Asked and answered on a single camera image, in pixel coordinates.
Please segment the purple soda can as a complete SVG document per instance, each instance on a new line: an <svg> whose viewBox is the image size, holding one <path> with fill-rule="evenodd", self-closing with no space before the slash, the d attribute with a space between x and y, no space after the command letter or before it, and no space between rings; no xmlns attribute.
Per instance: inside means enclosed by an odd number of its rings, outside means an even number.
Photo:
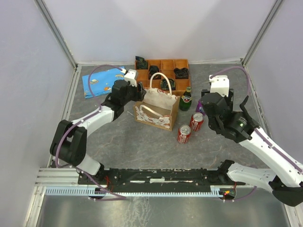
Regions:
<svg viewBox="0 0 303 227"><path fill-rule="evenodd" d="M203 115L205 115L205 112L203 110L202 104L201 104L201 100L198 100L197 106L196 106L196 112L199 112Z"/></svg>

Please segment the red cola can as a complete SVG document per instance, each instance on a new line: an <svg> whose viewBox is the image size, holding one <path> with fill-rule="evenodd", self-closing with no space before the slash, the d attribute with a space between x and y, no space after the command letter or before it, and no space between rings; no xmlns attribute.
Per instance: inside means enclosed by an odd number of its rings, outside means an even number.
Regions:
<svg viewBox="0 0 303 227"><path fill-rule="evenodd" d="M199 131L203 122L204 122L203 114L200 112L194 113L191 116L191 120L190 120L190 124L189 124L191 131Z"/></svg>
<svg viewBox="0 0 303 227"><path fill-rule="evenodd" d="M180 144L187 143L190 136L191 136L191 128L188 125L182 125L179 127L177 141Z"/></svg>

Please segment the green glass bottle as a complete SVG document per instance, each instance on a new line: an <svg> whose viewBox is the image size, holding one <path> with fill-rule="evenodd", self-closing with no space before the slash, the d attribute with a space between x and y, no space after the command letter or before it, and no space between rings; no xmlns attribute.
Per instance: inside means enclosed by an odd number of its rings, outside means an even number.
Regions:
<svg viewBox="0 0 303 227"><path fill-rule="evenodd" d="M185 92L180 98L179 108L181 111L188 111L192 104L191 87L187 87Z"/></svg>

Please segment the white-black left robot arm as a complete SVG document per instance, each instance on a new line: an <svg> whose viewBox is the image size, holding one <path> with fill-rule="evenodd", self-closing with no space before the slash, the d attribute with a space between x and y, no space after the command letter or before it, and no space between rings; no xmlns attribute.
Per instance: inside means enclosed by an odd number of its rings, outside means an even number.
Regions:
<svg viewBox="0 0 303 227"><path fill-rule="evenodd" d="M87 138L103 125L116 120L127 103L142 101L145 94L142 82L132 86L130 82L117 80L98 109L72 122L60 121L50 146L55 162L60 159L88 173L94 184L101 184L105 179L104 166L87 154Z"/></svg>

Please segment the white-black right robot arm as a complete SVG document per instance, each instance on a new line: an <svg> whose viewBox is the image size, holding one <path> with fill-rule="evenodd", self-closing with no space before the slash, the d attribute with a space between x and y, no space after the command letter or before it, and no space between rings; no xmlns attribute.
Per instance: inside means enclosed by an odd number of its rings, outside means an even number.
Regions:
<svg viewBox="0 0 303 227"><path fill-rule="evenodd" d="M240 144L263 163L268 170L242 166L233 161L224 161L225 169L217 173L223 185L242 182L267 190L285 205L295 207L303 202L303 165L279 147L248 113L245 105L240 111L233 110L233 90L229 95L203 90L201 105L208 117L208 126L216 134Z"/></svg>

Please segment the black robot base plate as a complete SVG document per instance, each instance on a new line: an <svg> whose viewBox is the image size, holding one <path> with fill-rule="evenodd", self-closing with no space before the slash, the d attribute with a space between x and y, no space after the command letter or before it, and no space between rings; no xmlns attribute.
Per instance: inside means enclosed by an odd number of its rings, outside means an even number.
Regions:
<svg viewBox="0 0 303 227"><path fill-rule="evenodd" d="M118 169L101 170L92 177L112 192L209 192L211 186L233 187L222 170Z"/></svg>

